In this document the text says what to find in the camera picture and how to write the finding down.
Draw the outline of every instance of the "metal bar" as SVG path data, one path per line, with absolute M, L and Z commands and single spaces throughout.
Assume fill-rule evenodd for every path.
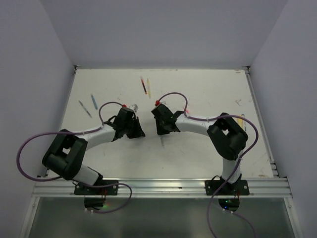
M 267 133 L 266 133 L 266 130 L 265 130 L 265 127 L 264 127 L 264 123 L 263 123 L 263 120 L 262 120 L 262 116 L 261 116 L 260 108 L 259 108 L 259 105 L 258 105 L 258 101 L 257 101 L 257 98 L 256 98 L 255 93 L 254 93 L 254 88 L 253 88 L 252 81 L 251 81 L 251 78 L 250 78 L 250 73 L 249 73 L 248 70 L 245 70 L 245 74 L 246 74 L 246 77 L 247 77 L 247 82 L 249 84 L 249 89 L 250 89 L 250 92 L 251 92 L 253 104 L 254 104 L 254 107 L 256 109 L 256 113 L 257 113 L 258 119 L 259 119 L 260 128 L 261 128 L 263 139 L 264 139 L 264 144 L 265 144 L 266 150 L 268 152 L 270 161 L 274 161 L 274 158 L 273 158 L 273 155 L 272 155 L 272 151 L 271 151 L 271 147 L 269 145 L 269 141 L 268 141 L 268 138 L 267 138 Z
M 207 178 L 115 178 L 119 182 L 130 185 L 133 189 L 133 197 L 165 197 L 165 198 L 206 198 L 205 180 Z M 291 191 L 286 178 L 250 178 L 247 179 L 250 194 L 241 196 L 246 198 L 287 198 L 291 197 Z M 69 181 L 57 180 L 52 182 L 35 184 L 33 197 L 81 197 L 74 195 L 74 184 Z M 127 197 L 130 190 L 120 186 L 118 196 Z
M 303 238 L 303 230 L 299 223 L 292 198 L 284 198 L 287 214 L 294 232 L 295 238 Z
M 40 198 L 32 197 L 28 210 L 26 212 L 26 216 L 24 219 L 24 223 L 20 232 L 20 238 L 27 238 L 30 235 L 32 224 L 35 218 L 35 214 L 39 205 Z

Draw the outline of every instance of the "glass panel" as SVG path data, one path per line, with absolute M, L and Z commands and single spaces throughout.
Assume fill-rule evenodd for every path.
M 108 198 L 114 208 L 123 198 Z M 134 198 L 111 214 L 84 212 L 83 198 L 41 198 L 31 238 L 205 238 L 208 199 Z M 252 221 L 260 238 L 293 238 L 284 200 L 241 199 L 238 211 Z M 252 238 L 250 226 L 222 212 L 215 200 L 211 221 L 220 238 Z

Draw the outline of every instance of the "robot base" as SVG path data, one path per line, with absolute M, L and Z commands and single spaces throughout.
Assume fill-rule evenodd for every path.
M 110 185 L 119 183 L 118 180 L 99 180 L 95 185 Z M 104 187 L 104 188 L 91 188 L 86 187 L 82 183 L 78 183 L 75 186 L 75 195 L 106 195 L 106 196 L 117 196 L 118 185 Z
M 212 196 L 213 193 L 223 184 L 224 180 L 206 180 L 205 190 L 207 196 Z M 239 192 L 240 196 L 250 195 L 248 182 L 246 180 L 238 180 L 233 184 L 226 183 L 226 185 L 217 193 L 218 196 L 235 196 Z

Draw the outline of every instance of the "robotic arm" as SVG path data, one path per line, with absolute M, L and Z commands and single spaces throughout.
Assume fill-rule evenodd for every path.
M 200 117 L 200 119 L 205 120 L 193 120 L 187 118 L 183 111 L 172 113 L 164 104 L 158 104 L 152 110 L 152 114 L 156 120 L 158 135 L 189 131 L 208 136 L 217 152 L 223 157 L 223 171 L 220 180 L 225 181 L 229 178 L 248 140 L 246 132 L 233 118 L 208 121 L 209 118 Z M 241 172 L 239 165 L 238 169 L 229 179 L 229 185 L 225 189 L 227 191 L 234 190 L 240 179 Z
M 74 180 L 87 185 L 103 185 L 103 176 L 82 164 L 86 150 L 116 141 L 124 135 L 130 139 L 145 137 L 138 117 L 127 107 L 122 107 L 118 115 L 104 122 L 101 128 L 96 127 L 88 132 L 57 135 L 44 155 L 42 164 L 65 180 Z

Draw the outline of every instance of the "gray wall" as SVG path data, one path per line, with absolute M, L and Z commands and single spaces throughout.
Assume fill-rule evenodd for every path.
M 58 129 L 72 82 L 72 64 L 38 0 L 2 0 L 0 7 L 0 237 L 18 237 L 33 182 L 15 156 L 29 136 Z M 51 138 L 31 143 L 22 166 L 35 176 Z
M 287 0 L 41 0 L 75 64 L 251 65 Z
M 289 0 L 251 67 L 277 168 L 316 237 L 317 1 Z

